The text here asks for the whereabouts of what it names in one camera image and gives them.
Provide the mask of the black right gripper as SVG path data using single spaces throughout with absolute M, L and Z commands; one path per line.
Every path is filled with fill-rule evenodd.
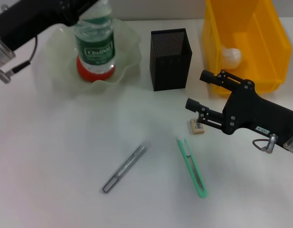
M 293 137 L 293 111 L 261 98 L 255 84 L 225 70 L 218 75 L 203 70 L 200 80 L 231 91 L 222 113 L 209 109 L 188 98 L 185 108 L 198 113 L 197 122 L 231 135 L 246 128 L 263 136 L 277 135 L 276 144 L 283 146 Z

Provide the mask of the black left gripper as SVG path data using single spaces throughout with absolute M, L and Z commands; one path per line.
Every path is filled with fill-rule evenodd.
M 55 24 L 72 26 L 98 0 L 20 0 L 0 14 L 0 39 L 12 51 Z

